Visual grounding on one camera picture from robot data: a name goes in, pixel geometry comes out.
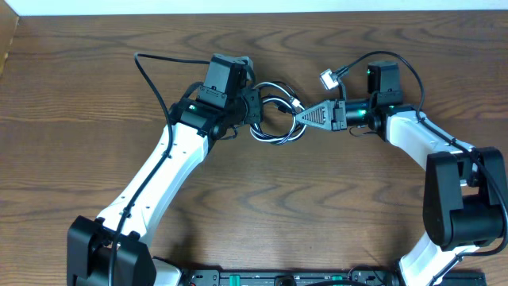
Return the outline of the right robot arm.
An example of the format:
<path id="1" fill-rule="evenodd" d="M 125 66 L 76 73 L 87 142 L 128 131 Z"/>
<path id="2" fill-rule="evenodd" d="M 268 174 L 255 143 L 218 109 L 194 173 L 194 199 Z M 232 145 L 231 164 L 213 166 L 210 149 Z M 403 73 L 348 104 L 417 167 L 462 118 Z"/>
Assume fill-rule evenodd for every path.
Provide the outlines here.
<path id="1" fill-rule="evenodd" d="M 297 115 L 305 126 L 342 131 L 366 126 L 425 171 L 425 233 L 398 260 L 385 285 L 438 285 L 465 257 L 490 256 L 507 245 L 507 187 L 502 154 L 476 148 L 403 102 L 398 64 L 368 64 L 368 98 L 328 99 Z"/>

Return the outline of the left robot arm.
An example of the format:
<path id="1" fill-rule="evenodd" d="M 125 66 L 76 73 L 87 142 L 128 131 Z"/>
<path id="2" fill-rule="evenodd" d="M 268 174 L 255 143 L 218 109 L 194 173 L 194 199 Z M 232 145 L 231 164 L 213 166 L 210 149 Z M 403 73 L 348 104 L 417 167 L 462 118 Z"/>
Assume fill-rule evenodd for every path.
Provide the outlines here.
<path id="1" fill-rule="evenodd" d="M 67 232 L 69 285 L 177 285 L 181 270 L 149 247 L 171 201 L 228 129 L 261 119 L 247 56 L 214 54 L 202 82 L 164 107 L 167 125 L 125 190 L 95 219 L 79 216 Z"/>

